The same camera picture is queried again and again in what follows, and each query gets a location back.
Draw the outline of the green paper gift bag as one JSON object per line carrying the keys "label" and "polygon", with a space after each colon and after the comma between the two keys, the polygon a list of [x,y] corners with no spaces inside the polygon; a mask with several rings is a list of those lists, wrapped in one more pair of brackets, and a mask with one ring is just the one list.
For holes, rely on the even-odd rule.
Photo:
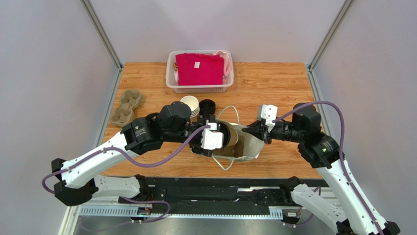
{"label": "green paper gift bag", "polygon": [[[234,109],[236,113],[237,123],[227,122],[221,120],[221,115],[227,109]],[[223,149],[216,149],[213,151],[212,158],[213,160],[224,170],[229,170],[234,163],[241,163],[254,160],[260,155],[264,143],[258,138],[244,133],[241,131],[242,128],[246,127],[240,124],[240,117],[237,109],[230,105],[224,108],[220,114],[217,116],[217,120],[225,122],[227,125],[233,125],[237,130],[239,139],[236,145],[231,147],[225,147]]]}

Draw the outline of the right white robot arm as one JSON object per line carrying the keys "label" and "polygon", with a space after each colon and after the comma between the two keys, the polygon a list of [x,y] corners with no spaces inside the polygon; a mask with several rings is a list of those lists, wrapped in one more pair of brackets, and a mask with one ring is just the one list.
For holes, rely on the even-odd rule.
{"label": "right white robot arm", "polygon": [[334,205],[312,191],[302,180],[291,177],[280,185],[290,203],[306,208],[337,235],[397,235],[399,226],[387,221],[357,184],[343,153],[343,142],[321,130],[321,115],[315,102],[296,104],[285,116],[277,117],[275,106],[262,106],[257,121],[245,133],[270,144],[272,140],[298,144],[300,155],[315,169],[338,200]]}

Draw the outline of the single paper cup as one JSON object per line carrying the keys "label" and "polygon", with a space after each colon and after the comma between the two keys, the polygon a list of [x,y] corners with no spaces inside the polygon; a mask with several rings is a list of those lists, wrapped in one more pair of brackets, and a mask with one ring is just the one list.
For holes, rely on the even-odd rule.
{"label": "single paper cup", "polygon": [[237,130],[234,128],[233,125],[227,125],[228,130],[230,132],[229,142],[226,147],[231,147],[237,144],[239,136]]}

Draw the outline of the single black lid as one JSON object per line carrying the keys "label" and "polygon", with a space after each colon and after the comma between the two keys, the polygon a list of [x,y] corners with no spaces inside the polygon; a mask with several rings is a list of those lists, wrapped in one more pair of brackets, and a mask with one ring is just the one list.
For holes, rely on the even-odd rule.
{"label": "single black lid", "polygon": [[218,132],[223,134],[222,148],[225,148],[225,147],[227,147],[227,145],[230,142],[231,131],[230,131],[229,126],[225,122],[219,121],[217,124],[218,124],[218,127],[219,127]]}

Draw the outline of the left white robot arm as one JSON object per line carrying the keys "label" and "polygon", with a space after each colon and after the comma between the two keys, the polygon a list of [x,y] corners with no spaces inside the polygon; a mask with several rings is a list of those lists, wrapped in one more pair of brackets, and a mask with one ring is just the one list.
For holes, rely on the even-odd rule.
{"label": "left white robot arm", "polygon": [[[133,120],[107,142],[80,157],[53,160],[50,176],[58,182],[48,192],[67,206],[78,206],[97,197],[117,196],[124,200],[145,197],[148,189],[144,177],[107,178],[102,172],[125,160],[142,168],[157,167],[185,147],[204,156],[211,156],[215,149],[223,147],[224,134],[215,116],[203,116],[196,122],[190,118],[190,107],[176,101],[163,106],[158,113]],[[136,156],[160,149],[165,142],[178,143],[179,147],[156,163],[135,160]]]}

